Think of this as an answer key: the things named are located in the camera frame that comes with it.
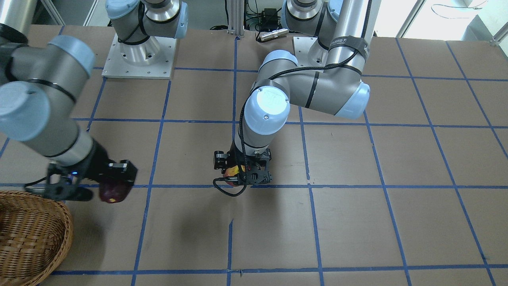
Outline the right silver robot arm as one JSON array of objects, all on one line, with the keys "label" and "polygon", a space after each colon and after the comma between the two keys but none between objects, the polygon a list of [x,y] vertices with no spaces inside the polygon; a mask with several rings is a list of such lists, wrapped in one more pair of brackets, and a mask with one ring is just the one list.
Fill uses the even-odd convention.
[{"label": "right silver robot arm", "polygon": [[113,161],[107,151],[71,118],[71,111],[96,63],[92,49],[68,35],[46,47],[31,47],[27,33],[35,0],[1,2],[1,132],[49,159],[45,185],[24,190],[55,201],[90,201],[85,178],[99,184],[106,203],[123,201],[137,168]]}]

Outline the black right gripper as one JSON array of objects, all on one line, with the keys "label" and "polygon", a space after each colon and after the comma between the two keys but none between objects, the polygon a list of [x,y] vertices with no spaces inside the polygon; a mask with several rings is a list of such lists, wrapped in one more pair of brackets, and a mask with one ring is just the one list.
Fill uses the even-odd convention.
[{"label": "black right gripper", "polygon": [[83,179],[97,182],[122,181],[134,186],[138,168],[130,160],[113,161],[107,151],[93,140],[90,154],[80,163],[71,166],[52,164],[48,168],[48,176],[60,175],[56,183],[46,179],[44,198],[54,201],[90,201],[94,193],[81,187]]}]

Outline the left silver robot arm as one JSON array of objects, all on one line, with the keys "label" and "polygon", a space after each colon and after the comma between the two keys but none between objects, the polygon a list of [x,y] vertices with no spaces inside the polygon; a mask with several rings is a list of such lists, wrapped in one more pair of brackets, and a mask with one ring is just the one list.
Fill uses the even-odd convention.
[{"label": "left silver robot arm", "polygon": [[281,23],[290,31],[316,37],[307,63],[275,50],[260,65],[228,152],[214,153],[213,183],[267,184],[269,145],[287,121],[290,105],[347,119],[363,114],[370,87],[361,80],[379,12],[379,0],[286,0]]}]

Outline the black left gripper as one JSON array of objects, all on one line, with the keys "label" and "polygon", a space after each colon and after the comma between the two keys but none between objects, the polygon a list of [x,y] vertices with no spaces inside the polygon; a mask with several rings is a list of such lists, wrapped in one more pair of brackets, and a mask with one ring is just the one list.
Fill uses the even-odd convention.
[{"label": "black left gripper", "polygon": [[238,165],[241,185],[268,184],[272,181],[272,175],[268,170],[270,160],[270,149],[265,150],[262,154],[248,156],[238,148],[231,148],[227,153],[214,152],[214,169],[221,170],[221,173],[224,174],[227,168]]}]

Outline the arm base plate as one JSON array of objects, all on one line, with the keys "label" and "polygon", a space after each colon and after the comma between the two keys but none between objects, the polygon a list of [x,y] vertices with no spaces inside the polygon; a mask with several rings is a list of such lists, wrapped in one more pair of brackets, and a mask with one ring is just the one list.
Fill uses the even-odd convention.
[{"label": "arm base plate", "polygon": [[177,39],[150,37],[140,45],[118,42],[114,36],[102,75],[117,79],[171,79]]},{"label": "arm base plate", "polygon": [[328,51],[321,47],[316,37],[294,37],[294,56],[300,67],[323,67],[326,64]]}]

